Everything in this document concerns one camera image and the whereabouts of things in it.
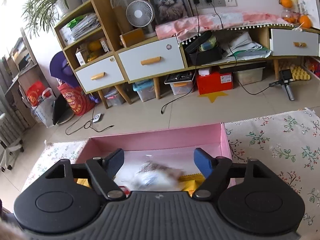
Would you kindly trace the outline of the pink cardboard box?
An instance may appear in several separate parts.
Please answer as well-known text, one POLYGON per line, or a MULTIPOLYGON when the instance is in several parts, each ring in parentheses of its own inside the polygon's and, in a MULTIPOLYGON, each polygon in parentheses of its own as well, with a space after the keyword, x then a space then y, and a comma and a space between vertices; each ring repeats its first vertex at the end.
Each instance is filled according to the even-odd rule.
POLYGON ((76 163, 93 157, 106 157, 118 148, 124 150, 124 165, 116 174, 115 182, 132 190, 131 179, 147 161, 153 161, 185 174, 199 173, 194 164, 194 150, 202 148, 212 157, 231 158, 226 129, 223 123, 106 135, 90 138, 76 163))

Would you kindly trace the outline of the white grey snack bag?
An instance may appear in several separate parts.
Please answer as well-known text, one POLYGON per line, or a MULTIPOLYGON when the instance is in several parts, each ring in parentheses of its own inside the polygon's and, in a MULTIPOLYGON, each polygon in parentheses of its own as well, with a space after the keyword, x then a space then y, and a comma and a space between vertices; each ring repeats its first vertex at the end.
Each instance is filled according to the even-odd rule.
POLYGON ((183 175, 180 169, 147 161, 127 180, 127 187, 130 191, 181 191, 183 175))

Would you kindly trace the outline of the long wooden tv console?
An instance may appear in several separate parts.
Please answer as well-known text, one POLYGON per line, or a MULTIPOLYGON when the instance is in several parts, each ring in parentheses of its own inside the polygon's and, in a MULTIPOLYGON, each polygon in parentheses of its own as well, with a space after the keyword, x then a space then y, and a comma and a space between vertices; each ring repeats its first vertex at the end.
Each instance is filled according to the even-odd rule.
POLYGON ((269 57, 276 59, 291 56, 319 56, 319 31, 301 28, 297 23, 268 24, 212 32, 222 49, 222 59, 212 63, 242 62, 269 57))

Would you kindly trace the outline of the red storage box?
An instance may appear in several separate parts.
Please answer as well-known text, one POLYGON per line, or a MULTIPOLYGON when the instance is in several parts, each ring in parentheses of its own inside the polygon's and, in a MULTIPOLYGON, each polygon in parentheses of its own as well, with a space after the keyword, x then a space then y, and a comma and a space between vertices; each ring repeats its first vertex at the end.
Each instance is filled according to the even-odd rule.
POLYGON ((221 74, 219 72, 211 72, 205 76, 197 74, 196 82, 200 95, 233 89, 231 73, 221 74))

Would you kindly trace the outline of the orange fruit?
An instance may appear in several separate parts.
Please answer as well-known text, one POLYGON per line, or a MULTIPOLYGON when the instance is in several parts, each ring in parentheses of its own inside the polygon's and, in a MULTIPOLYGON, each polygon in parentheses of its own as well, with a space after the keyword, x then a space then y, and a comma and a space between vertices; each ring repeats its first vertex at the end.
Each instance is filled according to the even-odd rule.
POLYGON ((292 0, 278 0, 279 4, 287 9, 290 9, 293 7, 293 1, 292 0))
POLYGON ((300 15, 299 17, 299 25, 301 28, 309 29, 312 27, 312 22, 308 15, 300 15))

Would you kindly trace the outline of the white desk fan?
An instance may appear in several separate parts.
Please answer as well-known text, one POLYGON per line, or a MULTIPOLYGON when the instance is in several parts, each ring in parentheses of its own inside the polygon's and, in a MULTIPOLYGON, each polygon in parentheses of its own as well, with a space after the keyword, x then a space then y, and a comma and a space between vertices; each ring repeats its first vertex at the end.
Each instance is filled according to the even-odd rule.
POLYGON ((136 28, 147 28, 148 35, 155 33, 152 27, 154 17, 154 9, 147 1, 136 0, 127 6, 126 18, 128 22, 136 28))

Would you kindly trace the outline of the potted green plant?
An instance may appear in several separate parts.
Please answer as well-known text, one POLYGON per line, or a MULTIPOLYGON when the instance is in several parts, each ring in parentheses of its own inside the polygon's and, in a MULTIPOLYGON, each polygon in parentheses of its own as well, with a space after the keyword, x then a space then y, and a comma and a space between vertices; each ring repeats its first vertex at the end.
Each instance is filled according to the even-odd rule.
POLYGON ((25 29, 31 37, 51 31, 56 21, 82 4, 82 0, 27 0, 23 7, 25 29))

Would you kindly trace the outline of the black basket on console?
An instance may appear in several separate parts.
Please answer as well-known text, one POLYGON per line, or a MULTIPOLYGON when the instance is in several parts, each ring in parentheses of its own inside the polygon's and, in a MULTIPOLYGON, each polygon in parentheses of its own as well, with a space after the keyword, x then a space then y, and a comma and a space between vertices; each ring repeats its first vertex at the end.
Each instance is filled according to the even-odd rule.
POLYGON ((183 51, 190 66, 205 65, 222 59, 222 49, 212 31, 205 31, 185 41, 183 51))

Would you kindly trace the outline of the orange fruit upper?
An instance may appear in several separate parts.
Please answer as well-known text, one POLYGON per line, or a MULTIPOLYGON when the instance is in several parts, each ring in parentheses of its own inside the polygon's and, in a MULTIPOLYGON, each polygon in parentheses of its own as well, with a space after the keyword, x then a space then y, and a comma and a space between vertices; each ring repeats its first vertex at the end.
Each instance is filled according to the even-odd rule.
POLYGON ((293 7, 293 1, 292 0, 278 0, 279 4, 287 9, 290 9, 293 7))

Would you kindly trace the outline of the large yellow snack bag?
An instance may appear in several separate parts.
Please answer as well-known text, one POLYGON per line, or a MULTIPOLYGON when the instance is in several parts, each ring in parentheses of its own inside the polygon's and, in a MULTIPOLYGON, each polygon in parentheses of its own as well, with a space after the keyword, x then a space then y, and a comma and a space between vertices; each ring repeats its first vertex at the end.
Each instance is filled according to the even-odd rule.
POLYGON ((189 196, 192 196, 195 190, 205 181, 205 178, 201 173, 196 173, 180 176, 178 181, 182 186, 182 191, 186 191, 189 196))

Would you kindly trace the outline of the yellow ribbed snack bag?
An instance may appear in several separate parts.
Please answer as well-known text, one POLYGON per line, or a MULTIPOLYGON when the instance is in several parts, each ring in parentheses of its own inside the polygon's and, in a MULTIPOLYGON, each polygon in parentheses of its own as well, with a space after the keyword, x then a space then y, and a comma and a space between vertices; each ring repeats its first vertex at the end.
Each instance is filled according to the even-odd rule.
POLYGON ((83 179, 83 178, 77 178, 74 180, 77 184, 91 188, 88 179, 83 179))

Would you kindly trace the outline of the red candy pack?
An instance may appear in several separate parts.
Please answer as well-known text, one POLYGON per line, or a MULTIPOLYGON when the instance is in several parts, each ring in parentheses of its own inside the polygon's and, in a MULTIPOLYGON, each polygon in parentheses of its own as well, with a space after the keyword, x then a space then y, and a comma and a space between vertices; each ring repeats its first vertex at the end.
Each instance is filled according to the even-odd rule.
POLYGON ((119 186, 119 188, 124 192, 126 197, 130 195, 131 191, 126 186, 119 186))

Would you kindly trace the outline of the cardboard box on cabinet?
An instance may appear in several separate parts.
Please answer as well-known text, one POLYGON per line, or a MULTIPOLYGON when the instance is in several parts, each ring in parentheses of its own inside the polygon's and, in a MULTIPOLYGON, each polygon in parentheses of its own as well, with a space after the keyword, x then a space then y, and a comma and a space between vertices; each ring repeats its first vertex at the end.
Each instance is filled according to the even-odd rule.
POLYGON ((120 41, 125 48, 138 44, 144 40, 145 36, 142 28, 138 28, 120 35, 120 41))

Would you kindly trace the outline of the red gift bag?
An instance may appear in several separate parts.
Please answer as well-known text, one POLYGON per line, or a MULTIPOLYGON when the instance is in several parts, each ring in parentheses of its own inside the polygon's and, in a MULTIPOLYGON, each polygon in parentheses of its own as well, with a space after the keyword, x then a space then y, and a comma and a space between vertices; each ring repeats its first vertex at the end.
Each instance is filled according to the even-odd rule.
POLYGON ((95 106, 95 102, 84 93, 80 86, 73 88, 67 83, 63 83, 57 88, 77 116, 86 114, 95 106))

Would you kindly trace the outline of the blue lid plastic bin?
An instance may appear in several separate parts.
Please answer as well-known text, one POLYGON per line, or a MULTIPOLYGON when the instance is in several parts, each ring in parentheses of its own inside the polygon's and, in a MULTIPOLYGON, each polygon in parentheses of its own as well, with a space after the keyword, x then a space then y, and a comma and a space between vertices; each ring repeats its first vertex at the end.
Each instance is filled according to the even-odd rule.
POLYGON ((142 102, 149 101, 156 97, 153 79, 142 80, 133 83, 133 90, 137 92, 142 102))

